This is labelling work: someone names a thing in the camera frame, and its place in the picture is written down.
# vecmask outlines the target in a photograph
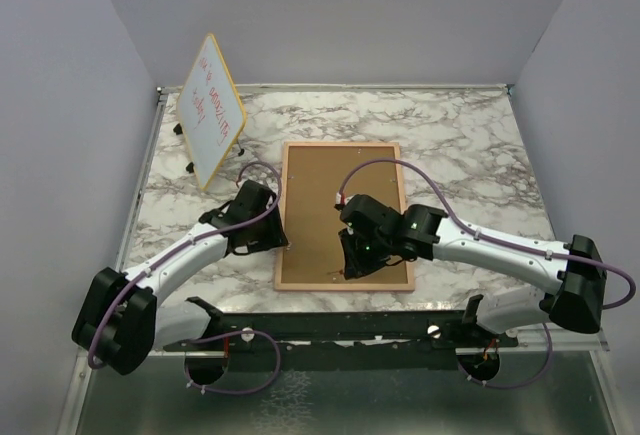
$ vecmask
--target marble countertop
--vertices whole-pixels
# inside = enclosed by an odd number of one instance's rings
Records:
[[[285,141],[398,142],[443,189],[458,215],[485,227],[551,239],[531,166],[502,90],[263,92],[241,94],[248,121],[209,191],[199,190],[184,139],[173,133],[177,94],[170,95],[126,266],[138,264],[186,233],[198,217],[237,191],[247,162],[282,166]],[[266,173],[252,176],[268,181]],[[404,169],[408,203],[439,206],[429,187]],[[415,262],[412,293],[277,292],[275,252],[228,256],[192,277],[165,302],[199,296],[223,311],[375,311],[462,308],[477,293],[520,284],[484,269]]]

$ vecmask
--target red writing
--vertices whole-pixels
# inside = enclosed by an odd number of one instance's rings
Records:
[[[198,97],[197,88],[193,89],[191,103],[193,103],[193,106],[196,107],[196,110],[198,111],[198,123],[196,124],[196,127],[197,127],[198,125],[200,125],[200,122],[202,122],[205,118],[204,107],[203,107],[204,97],[203,98]]]
[[[220,101],[220,95],[215,87],[211,87],[209,90],[209,97],[211,98],[211,103],[216,110],[216,119],[218,120],[218,128],[220,129],[220,135],[222,138],[218,139],[218,146],[222,145],[222,143],[226,140],[229,135],[229,124],[227,123],[227,119],[224,116],[225,109],[222,106],[222,102]]]

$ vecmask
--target screw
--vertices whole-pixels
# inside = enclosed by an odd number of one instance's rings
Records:
[[[442,335],[442,333],[440,332],[440,327],[437,325],[430,325],[427,328],[427,335],[437,340],[438,338],[440,338],[440,335]]]

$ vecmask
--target wire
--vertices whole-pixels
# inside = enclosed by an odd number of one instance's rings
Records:
[[[269,385],[271,385],[276,378],[278,378],[278,374],[280,373],[280,363],[281,363],[281,359],[282,356],[280,354],[280,347],[278,347],[278,342],[276,342],[273,337],[271,335],[269,335],[268,333],[265,332],[261,332],[259,330],[237,330],[235,332],[229,332],[229,333],[223,333],[222,335],[216,335],[215,337],[208,337],[208,338],[201,338],[199,340],[190,340],[191,343],[196,343],[196,344],[200,344],[200,343],[209,343],[209,342],[215,342],[217,340],[228,340],[230,337],[235,337],[236,335],[249,335],[249,334],[254,334],[254,335],[260,335],[261,337],[266,338],[267,340],[269,340],[269,342],[271,342],[271,345],[273,345],[273,350],[276,354],[276,365],[273,369],[273,373],[269,376],[269,378],[262,384],[262,385],[258,385],[257,387],[254,388],[248,388],[246,390],[225,390],[223,388],[213,388],[213,387],[209,387],[207,385],[198,385],[197,383],[195,383],[193,381],[193,379],[191,378],[191,374],[189,373],[189,368],[185,366],[185,375],[187,376],[189,383],[187,383],[187,388],[190,387],[196,387],[199,388],[200,391],[202,392],[202,394],[204,395],[204,392],[211,392],[211,393],[221,393],[223,395],[251,395],[253,393],[257,393],[260,390],[263,390],[265,388],[267,388]]]
[[[520,245],[519,243],[509,242],[507,240],[502,240],[502,239],[499,239],[499,238],[495,238],[495,237],[492,237],[490,235],[485,235],[483,233],[477,233],[476,234],[475,230],[473,230],[472,228],[467,226],[466,223],[464,223],[462,220],[460,220],[458,218],[458,216],[454,212],[453,208],[451,207],[451,205],[449,204],[449,202],[445,198],[444,193],[442,193],[442,191],[440,190],[438,185],[436,185],[436,183],[426,173],[424,173],[422,170],[420,170],[418,167],[416,167],[415,165],[413,165],[413,164],[411,164],[409,162],[405,162],[404,160],[396,160],[394,158],[375,158],[373,160],[368,160],[366,162],[361,163],[360,165],[355,167],[353,170],[351,170],[347,174],[347,176],[345,177],[345,179],[342,182],[342,185],[340,185],[340,188],[338,189],[338,194],[340,195],[340,200],[341,201],[346,200],[345,195],[344,195],[344,189],[345,189],[347,183],[349,182],[349,179],[358,170],[360,170],[361,168],[366,167],[367,165],[371,165],[373,163],[380,163],[380,162],[388,162],[388,163],[395,163],[395,164],[398,164],[398,165],[402,165],[403,167],[407,167],[407,168],[413,170],[414,172],[416,172],[418,175],[420,175],[429,184],[429,186],[431,187],[433,192],[436,194],[436,196],[440,200],[440,203],[442,203],[442,205],[444,206],[445,211],[447,212],[449,217],[451,217],[451,220],[453,220],[453,222],[461,230],[464,230],[466,233],[468,233],[470,235],[474,235],[474,236],[478,237],[480,240],[484,240],[484,241],[493,243],[494,245],[499,245],[499,246],[502,246],[502,247],[505,247],[505,248],[509,248],[511,250],[517,250],[519,252],[529,253],[531,255],[539,255],[539,256],[543,256],[543,257],[547,256],[547,252],[544,251],[544,250],[539,250],[537,248],[527,247],[527,246],[524,246],[524,245]],[[594,267],[599,268],[601,270],[607,270],[607,271],[613,272],[613,273],[615,273],[617,275],[620,275],[622,278],[624,278],[627,281],[627,283],[629,284],[629,291],[627,292],[627,294],[624,297],[622,297],[620,300],[617,300],[615,302],[607,303],[607,304],[603,305],[602,306],[603,310],[608,310],[608,309],[611,309],[611,308],[620,307],[620,306],[624,305],[625,303],[628,303],[636,294],[636,284],[633,281],[633,278],[631,277],[631,275],[629,275],[628,273],[626,273],[624,270],[622,270],[620,268],[614,267],[613,265],[609,265],[608,263],[600,262],[600,261],[597,261],[597,260],[591,260],[590,258],[579,257],[577,255],[571,255],[571,254],[553,253],[551,255],[551,257],[555,258],[555,259],[560,259],[560,260],[568,260],[568,261],[572,261],[572,262],[585,263],[587,265],[594,266]]]
[[[489,342],[489,345],[487,345],[487,348],[485,348],[485,349],[484,349],[484,352],[482,352],[482,358],[483,358],[485,361],[487,360],[487,356],[488,356],[487,352],[489,351],[489,349],[490,349],[491,347],[493,347],[493,346],[495,345],[496,341],[497,341],[497,338],[492,338],[492,339],[491,339],[491,342]]]
[[[492,388],[494,390],[515,390],[517,388],[528,387],[532,383],[540,380],[549,371],[549,369],[551,368],[551,362],[553,361],[553,342],[551,340],[551,332],[549,331],[549,327],[547,327],[546,323],[542,324],[542,328],[544,328],[544,333],[547,336],[547,358],[538,373],[536,373],[533,377],[525,380],[524,382],[514,383],[511,385],[494,385],[493,383],[489,383],[486,380],[483,381],[478,380],[477,378],[473,378],[460,363],[458,363],[458,369],[462,373],[464,373],[464,375],[467,377],[467,380],[475,383],[476,385],[482,385],[484,388]]]
[[[222,233],[227,233],[233,230],[238,230],[240,228],[248,227],[249,225],[259,222],[263,218],[267,217],[273,210],[276,209],[276,207],[278,206],[278,202],[280,201],[280,195],[282,194],[282,182],[280,181],[280,174],[272,165],[266,162],[260,162],[260,161],[246,164],[244,167],[242,167],[242,169],[240,170],[240,173],[238,174],[236,185],[240,182],[244,171],[247,168],[256,166],[256,165],[260,165],[262,167],[267,168],[273,174],[273,176],[276,179],[276,182],[278,183],[278,193],[276,194],[276,198],[271,203],[271,205],[269,205],[269,207],[264,212],[252,218],[251,220],[247,220],[242,223],[237,223],[235,225],[230,225],[224,228],[217,228],[209,232],[201,233],[200,235],[193,237],[193,243],[199,242],[200,240],[204,240],[206,238],[214,237],[216,235],[220,235]],[[98,348],[98,343],[100,341],[100,338],[102,337],[102,333],[104,332],[104,329],[109,323],[109,319],[111,318],[113,313],[116,311],[118,306],[122,303],[122,301],[127,296],[127,294],[133,289],[134,286],[136,286],[138,282],[140,282],[140,280],[147,277],[153,270],[156,270],[159,266],[164,264],[167,260],[170,260],[178,253],[182,252],[185,248],[193,246],[193,243],[191,242],[191,240],[188,240],[184,243],[181,243],[177,247],[173,248],[172,250],[164,254],[162,257],[160,257],[158,260],[156,260],[154,263],[149,265],[147,270],[136,275],[132,280],[129,281],[129,283],[127,283],[124,286],[124,288],[120,291],[120,293],[118,293],[116,298],[114,298],[113,302],[111,302],[111,305],[109,305],[109,307],[105,311],[104,316],[102,317],[102,320],[98,324],[98,328],[96,328],[96,333],[93,335],[93,339],[91,340],[91,345],[89,346],[89,356],[88,356],[89,367],[91,367],[94,370],[98,370],[105,367],[106,365],[105,363],[96,361],[96,351]]]

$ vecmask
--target black bracket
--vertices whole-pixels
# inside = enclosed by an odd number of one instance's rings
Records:
[[[71,339],[89,350],[107,308],[129,282],[111,268],[100,271],[91,282]],[[121,375],[135,370],[153,347],[157,299],[151,290],[134,287],[116,310],[98,341],[97,357]]]

